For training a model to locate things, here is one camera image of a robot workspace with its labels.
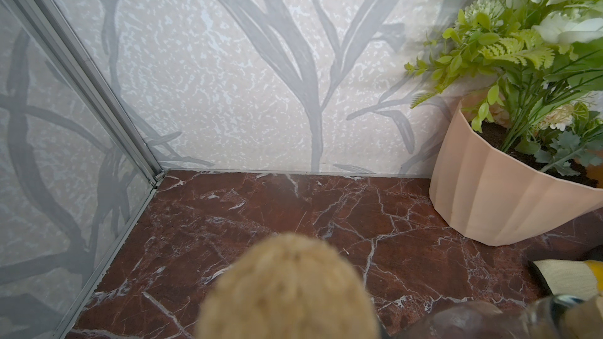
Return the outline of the glass bottle with red label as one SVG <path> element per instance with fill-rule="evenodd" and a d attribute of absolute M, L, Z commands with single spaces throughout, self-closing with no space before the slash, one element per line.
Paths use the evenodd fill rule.
<path fill-rule="evenodd" d="M 196 338 L 380 338 L 382 326 L 356 268 L 327 242 L 267 237 L 217 278 Z"/>

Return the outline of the short glass bottle gold label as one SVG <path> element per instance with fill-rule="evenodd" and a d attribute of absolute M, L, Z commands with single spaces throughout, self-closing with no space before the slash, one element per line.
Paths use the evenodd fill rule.
<path fill-rule="evenodd" d="M 433 312 L 395 338 L 601 338 L 602 294 L 584 301 L 570 295 L 539 299 L 522 311 L 504 312 L 469 301 Z"/>

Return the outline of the yellow gardening glove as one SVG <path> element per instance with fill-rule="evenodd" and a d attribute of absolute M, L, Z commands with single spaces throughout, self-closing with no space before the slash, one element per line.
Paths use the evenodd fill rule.
<path fill-rule="evenodd" d="M 602 292 L 602 246 L 579 260 L 530 261 L 529 271 L 545 295 L 567 294 L 587 301 Z"/>

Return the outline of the pink flower pot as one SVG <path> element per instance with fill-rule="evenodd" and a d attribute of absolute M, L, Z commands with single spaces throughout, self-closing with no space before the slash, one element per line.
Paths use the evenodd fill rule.
<path fill-rule="evenodd" d="M 463 113 L 486 93 L 459 102 L 439 151 L 429 196 L 466 238 L 504 246 L 549 232 L 602 207 L 602 190 L 541 173 L 495 149 Z"/>

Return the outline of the green artificial plant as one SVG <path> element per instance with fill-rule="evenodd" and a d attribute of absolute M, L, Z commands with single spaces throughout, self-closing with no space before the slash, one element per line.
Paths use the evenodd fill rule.
<path fill-rule="evenodd" d="M 602 0 L 475 0 L 427 46 L 428 57 L 406 65 L 434 82 L 414 105 L 461 78 L 491 75 L 468 108 L 473 131 L 506 114 L 501 152 L 562 177 L 601 165 L 602 114 L 586 99 L 602 89 Z"/>

